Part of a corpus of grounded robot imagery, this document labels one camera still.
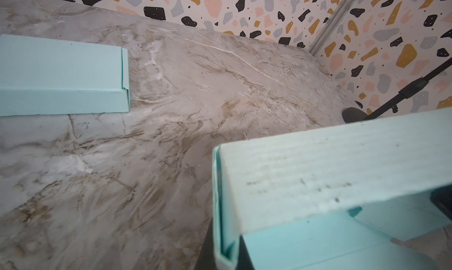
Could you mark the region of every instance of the teal box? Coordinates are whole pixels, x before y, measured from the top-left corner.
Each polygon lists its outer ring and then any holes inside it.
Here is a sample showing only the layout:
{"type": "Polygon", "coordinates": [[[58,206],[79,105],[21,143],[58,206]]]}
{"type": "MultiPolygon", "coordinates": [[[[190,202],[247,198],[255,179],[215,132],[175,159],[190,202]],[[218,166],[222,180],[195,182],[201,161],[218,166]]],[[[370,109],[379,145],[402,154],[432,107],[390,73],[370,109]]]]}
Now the teal box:
{"type": "Polygon", "coordinates": [[[127,49],[0,35],[0,116],[128,112],[127,49]]]}
{"type": "Polygon", "coordinates": [[[217,268],[240,269],[242,237],[255,270],[437,270],[393,239],[452,225],[429,199],[452,184],[450,127],[446,108],[217,146],[217,268]]]}

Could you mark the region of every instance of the marble tabletop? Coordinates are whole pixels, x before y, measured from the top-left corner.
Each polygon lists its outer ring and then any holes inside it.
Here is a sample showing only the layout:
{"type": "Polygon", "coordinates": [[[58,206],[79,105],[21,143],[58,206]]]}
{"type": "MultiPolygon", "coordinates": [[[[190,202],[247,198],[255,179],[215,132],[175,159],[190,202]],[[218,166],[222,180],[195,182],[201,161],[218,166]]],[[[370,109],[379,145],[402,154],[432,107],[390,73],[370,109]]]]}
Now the marble tabletop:
{"type": "Polygon", "coordinates": [[[356,106],[301,48],[62,0],[0,0],[0,33],[127,48],[131,89],[129,113],[0,118],[5,269],[193,268],[216,145],[356,106]]]}

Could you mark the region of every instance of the terrazzo pattern wall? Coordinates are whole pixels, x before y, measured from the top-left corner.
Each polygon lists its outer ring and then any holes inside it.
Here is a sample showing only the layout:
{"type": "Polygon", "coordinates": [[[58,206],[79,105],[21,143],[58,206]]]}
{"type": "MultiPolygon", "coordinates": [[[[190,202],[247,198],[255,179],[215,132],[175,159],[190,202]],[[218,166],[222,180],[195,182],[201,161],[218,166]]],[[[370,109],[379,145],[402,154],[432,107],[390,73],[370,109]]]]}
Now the terrazzo pattern wall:
{"type": "Polygon", "coordinates": [[[341,0],[66,0],[190,27],[305,47],[341,0]]]}
{"type": "MultiPolygon", "coordinates": [[[[368,114],[452,54],[452,0],[357,0],[317,59],[368,114]]],[[[383,116],[452,106],[452,67],[383,116]]]]}

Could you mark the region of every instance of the wall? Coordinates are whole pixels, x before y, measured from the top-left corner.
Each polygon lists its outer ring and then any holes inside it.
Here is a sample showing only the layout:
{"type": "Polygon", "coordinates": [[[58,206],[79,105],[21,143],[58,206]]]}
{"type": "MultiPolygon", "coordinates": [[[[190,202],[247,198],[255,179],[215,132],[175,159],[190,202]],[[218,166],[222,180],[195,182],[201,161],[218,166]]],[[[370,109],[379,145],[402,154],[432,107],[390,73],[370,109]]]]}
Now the wall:
{"type": "MultiPolygon", "coordinates": [[[[357,0],[317,56],[370,113],[452,54],[452,0],[357,0]]],[[[452,106],[452,67],[384,116],[452,106]]]]}
{"type": "Polygon", "coordinates": [[[340,0],[67,1],[303,47],[314,41],[340,0]]]}

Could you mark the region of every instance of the black stand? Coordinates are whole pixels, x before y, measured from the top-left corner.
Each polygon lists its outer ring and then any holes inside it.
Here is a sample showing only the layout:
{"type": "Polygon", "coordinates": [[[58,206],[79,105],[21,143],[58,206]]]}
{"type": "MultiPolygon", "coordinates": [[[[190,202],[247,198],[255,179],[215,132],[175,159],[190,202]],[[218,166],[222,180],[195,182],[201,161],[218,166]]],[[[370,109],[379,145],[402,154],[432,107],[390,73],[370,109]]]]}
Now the black stand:
{"type": "Polygon", "coordinates": [[[397,105],[402,100],[411,98],[416,93],[420,92],[433,77],[435,77],[436,75],[438,75],[445,69],[449,68],[451,65],[452,65],[452,58],[449,58],[449,60],[445,61],[438,68],[431,71],[425,77],[418,78],[417,80],[412,81],[407,86],[402,88],[399,91],[398,95],[393,97],[387,103],[384,103],[380,108],[376,109],[370,115],[367,115],[365,112],[363,112],[357,108],[349,107],[342,111],[342,118],[346,123],[354,123],[354,122],[359,122],[359,121],[376,119],[381,114],[385,113],[387,110],[391,109],[392,107],[397,105]]]}

